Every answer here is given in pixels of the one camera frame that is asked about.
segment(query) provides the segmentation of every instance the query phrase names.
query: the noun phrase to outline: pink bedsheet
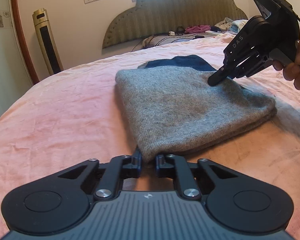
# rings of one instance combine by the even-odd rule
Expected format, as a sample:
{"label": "pink bedsheet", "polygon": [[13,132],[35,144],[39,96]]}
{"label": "pink bedsheet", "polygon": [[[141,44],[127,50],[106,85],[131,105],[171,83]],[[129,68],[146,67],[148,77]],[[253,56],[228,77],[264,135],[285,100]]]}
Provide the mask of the pink bedsheet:
{"label": "pink bedsheet", "polygon": [[[0,118],[0,204],[15,187],[88,158],[108,162],[133,152],[135,141],[114,93],[119,69],[191,54],[217,68],[231,38],[225,34],[126,53],[74,67],[35,85]],[[287,230],[300,239],[300,91],[272,68],[237,81],[275,97],[277,116],[187,159],[210,158],[287,191],[295,205]],[[130,179],[124,188],[154,190],[166,185],[150,173]],[[7,231],[0,212],[0,236]]]}

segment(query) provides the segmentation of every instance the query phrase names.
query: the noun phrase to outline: door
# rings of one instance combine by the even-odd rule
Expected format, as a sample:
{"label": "door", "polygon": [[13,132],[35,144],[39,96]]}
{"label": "door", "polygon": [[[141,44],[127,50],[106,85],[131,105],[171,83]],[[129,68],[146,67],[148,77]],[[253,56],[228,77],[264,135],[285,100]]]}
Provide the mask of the door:
{"label": "door", "polygon": [[31,86],[12,27],[9,0],[0,0],[0,116]]}

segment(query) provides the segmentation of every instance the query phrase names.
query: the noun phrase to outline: wooden door frame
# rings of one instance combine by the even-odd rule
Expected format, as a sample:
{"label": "wooden door frame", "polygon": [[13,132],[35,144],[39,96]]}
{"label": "wooden door frame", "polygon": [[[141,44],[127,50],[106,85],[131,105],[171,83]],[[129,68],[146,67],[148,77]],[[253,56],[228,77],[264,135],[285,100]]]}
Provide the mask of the wooden door frame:
{"label": "wooden door frame", "polygon": [[33,66],[30,53],[26,44],[26,39],[23,34],[22,25],[21,25],[21,19],[19,14],[19,8],[18,8],[18,0],[10,0],[11,1],[11,9],[12,9],[12,15],[14,20],[14,26],[15,31],[18,37],[20,49],[24,58],[24,61],[26,63],[26,67],[28,69],[29,75],[32,79],[33,84],[37,84],[39,82],[38,75],[35,71],[35,68]]}

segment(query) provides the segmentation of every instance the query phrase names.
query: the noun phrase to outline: green upholstered headboard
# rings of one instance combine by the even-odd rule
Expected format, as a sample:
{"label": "green upholstered headboard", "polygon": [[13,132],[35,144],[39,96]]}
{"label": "green upholstered headboard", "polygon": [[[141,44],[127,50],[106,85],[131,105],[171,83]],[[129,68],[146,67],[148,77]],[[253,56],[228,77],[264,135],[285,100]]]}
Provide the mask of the green upholstered headboard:
{"label": "green upholstered headboard", "polygon": [[247,19],[234,0],[137,0],[135,7],[122,12],[111,22],[103,48],[175,31],[178,26],[215,25],[225,17]]}

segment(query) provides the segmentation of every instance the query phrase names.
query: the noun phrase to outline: gray knit fabric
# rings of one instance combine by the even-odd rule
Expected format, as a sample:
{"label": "gray knit fabric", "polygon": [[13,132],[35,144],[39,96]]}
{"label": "gray knit fabric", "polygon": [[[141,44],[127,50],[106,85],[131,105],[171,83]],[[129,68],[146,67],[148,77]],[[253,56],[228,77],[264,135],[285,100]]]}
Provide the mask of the gray knit fabric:
{"label": "gray knit fabric", "polygon": [[117,92],[144,161],[158,153],[198,151],[276,114],[272,98],[231,79],[210,87],[212,73],[174,66],[117,73]]}

